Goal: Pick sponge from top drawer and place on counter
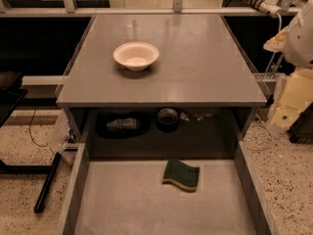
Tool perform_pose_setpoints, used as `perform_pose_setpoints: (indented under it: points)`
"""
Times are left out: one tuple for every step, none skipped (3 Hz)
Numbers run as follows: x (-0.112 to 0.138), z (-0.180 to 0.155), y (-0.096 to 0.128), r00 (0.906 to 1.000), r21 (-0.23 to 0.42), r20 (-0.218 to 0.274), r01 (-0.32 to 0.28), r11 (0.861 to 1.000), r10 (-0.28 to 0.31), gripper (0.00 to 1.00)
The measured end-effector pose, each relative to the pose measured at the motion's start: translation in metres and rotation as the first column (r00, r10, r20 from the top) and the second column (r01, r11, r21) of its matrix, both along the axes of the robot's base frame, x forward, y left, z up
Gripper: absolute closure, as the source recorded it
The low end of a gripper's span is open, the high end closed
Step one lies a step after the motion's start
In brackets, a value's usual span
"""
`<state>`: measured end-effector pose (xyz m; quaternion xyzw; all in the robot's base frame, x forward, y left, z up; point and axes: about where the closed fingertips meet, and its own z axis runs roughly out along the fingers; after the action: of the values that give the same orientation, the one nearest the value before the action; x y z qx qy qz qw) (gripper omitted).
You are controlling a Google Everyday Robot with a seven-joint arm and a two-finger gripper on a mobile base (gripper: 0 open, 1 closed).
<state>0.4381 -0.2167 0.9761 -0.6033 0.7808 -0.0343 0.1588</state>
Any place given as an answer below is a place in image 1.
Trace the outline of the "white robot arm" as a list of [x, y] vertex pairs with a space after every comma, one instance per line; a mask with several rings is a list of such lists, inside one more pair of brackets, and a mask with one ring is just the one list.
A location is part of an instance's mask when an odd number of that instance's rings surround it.
[[263, 48], [282, 52], [285, 60], [295, 66], [269, 117], [272, 129], [288, 130], [313, 103], [313, 0], [308, 0], [290, 24], [267, 40]]

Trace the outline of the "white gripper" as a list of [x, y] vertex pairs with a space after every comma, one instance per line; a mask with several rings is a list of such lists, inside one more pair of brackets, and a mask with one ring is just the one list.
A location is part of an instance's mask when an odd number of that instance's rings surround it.
[[[283, 52], [288, 32], [288, 29], [284, 27], [274, 37], [267, 40], [263, 48], [273, 53]], [[312, 102], [313, 70], [296, 69], [287, 77], [278, 106], [270, 117], [270, 124], [277, 131], [289, 129]]]

